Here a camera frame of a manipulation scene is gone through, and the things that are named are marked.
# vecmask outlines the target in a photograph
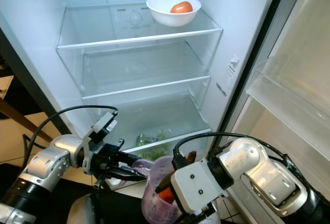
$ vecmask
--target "wooden chair leg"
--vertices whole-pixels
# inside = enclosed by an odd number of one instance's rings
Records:
[[[12,120],[16,121],[23,127],[27,128],[31,132],[35,132],[37,130],[37,126],[35,126],[29,119],[24,117],[21,113],[19,113],[16,109],[14,109],[10,104],[8,104],[5,100],[0,98],[0,111],[5,114],[7,117],[11,118]],[[42,139],[51,142],[53,139],[48,136],[43,131],[40,131],[38,134]]]

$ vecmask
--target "tiled floor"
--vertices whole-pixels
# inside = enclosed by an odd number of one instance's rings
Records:
[[[230,198],[218,198],[217,205],[221,220],[226,220],[237,224],[247,224]]]

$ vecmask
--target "robotic arm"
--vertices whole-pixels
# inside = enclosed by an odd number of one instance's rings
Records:
[[[256,195],[285,223],[330,223],[329,202],[299,173],[270,159],[254,139],[236,139],[229,151],[209,160],[185,166],[177,155],[172,163],[176,171],[170,182],[160,184],[156,191],[170,186],[180,210],[190,214],[178,223],[197,223],[212,214],[211,201],[225,196],[224,190],[242,175],[248,177]]]
[[[86,174],[95,175],[96,188],[107,188],[105,179],[111,177],[144,180],[144,175],[129,167],[139,158],[119,151],[124,140],[120,139],[118,146],[103,143],[117,123],[116,115],[117,111],[107,113],[83,139],[62,135],[38,152],[1,200],[0,223],[34,223],[69,166],[82,167]],[[176,171],[156,189],[160,192],[171,188],[184,213],[177,223],[198,223],[214,213],[211,202],[226,196],[225,189],[242,175],[250,179],[257,196],[285,223],[330,223],[329,202],[308,184],[287,155],[283,165],[268,157],[260,140],[245,137],[236,139],[226,152],[218,151],[210,159],[188,165],[178,147],[194,138],[199,137],[188,137],[177,144],[172,161]],[[119,162],[128,166],[120,167]]]
[[[83,139],[62,135],[38,152],[1,200],[0,223],[34,223],[69,166],[83,167],[86,174],[95,175],[98,178],[95,188],[107,188],[105,180],[111,177],[144,180],[144,175],[128,167],[139,157],[119,151],[123,139],[119,140],[118,146],[103,143],[103,138],[117,123],[114,120],[116,115],[116,111],[108,112]],[[128,166],[119,167],[119,162]]]

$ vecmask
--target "open refrigerator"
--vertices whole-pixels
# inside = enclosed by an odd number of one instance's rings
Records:
[[[106,142],[123,138],[124,151],[154,160],[193,134],[252,134],[288,151],[329,198],[326,1],[199,0],[201,10],[182,27],[158,24],[145,1],[0,0],[0,27],[56,110],[119,109]],[[82,137],[102,114],[84,109],[62,118]],[[140,135],[154,142],[137,146]],[[304,152],[290,149],[287,137]],[[201,158],[219,142],[203,138],[183,152]],[[230,192],[251,222],[280,223],[244,180]]]

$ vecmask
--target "cable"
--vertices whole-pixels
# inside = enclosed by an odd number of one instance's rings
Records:
[[[24,170],[24,168],[27,166],[27,162],[29,160],[29,157],[31,155],[31,151],[32,151],[32,147],[35,144],[35,140],[39,134],[39,132],[41,131],[41,129],[49,122],[51,121],[54,117],[57,117],[59,115],[61,115],[64,112],[70,111],[70,110],[74,110],[74,109],[82,109],[82,108],[103,108],[103,109],[113,109],[114,112],[112,113],[113,115],[117,115],[118,114],[118,109],[116,107],[113,106],[108,106],[108,105],[78,105],[78,106],[72,106],[63,110],[60,110],[59,112],[56,112],[55,114],[53,114],[52,116],[48,117],[46,120],[44,120],[40,126],[37,128],[37,130],[35,131],[35,133],[33,134],[30,144],[26,150],[26,154],[24,155],[24,160],[23,160],[23,165],[22,168],[20,170],[20,173]]]
[[[26,135],[26,134],[23,134],[23,144],[24,144],[24,156],[26,154],[26,150],[27,150],[27,142],[28,141],[31,141],[31,139]],[[34,146],[36,146],[37,148],[41,148],[41,149],[45,149],[46,147],[38,144],[38,143],[34,143]]]
[[[219,132],[215,132],[215,133],[204,133],[204,134],[198,134],[198,135],[192,135],[189,137],[186,137],[182,140],[180,140],[174,147],[173,149],[173,155],[174,157],[176,156],[180,156],[180,152],[179,152],[179,147],[182,146],[184,143],[194,140],[194,139],[198,139],[198,138],[203,138],[203,137],[223,137],[223,136],[232,136],[232,137],[238,137],[238,138],[250,138],[250,139],[254,139],[257,142],[259,142],[260,144],[262,144],[264,147],[269,148],[270,150],[272,150],[274,153],[276,153],[278,156],[280,156],[281,158],[285,158],[285,154],[282,153],[280,150],[278,150],[277,148],[269,145],[268,143],[259,140],[255,137],[249,136],[249,135],[242,135],[242,134],[236,134],[236,133],[219,133]]]
[[[270,156],[268,155],[269,158],[271,158],[274,161],[280,162],[281,164],[284,164],[284,161],[280,158],[274,157],[274,156]]]

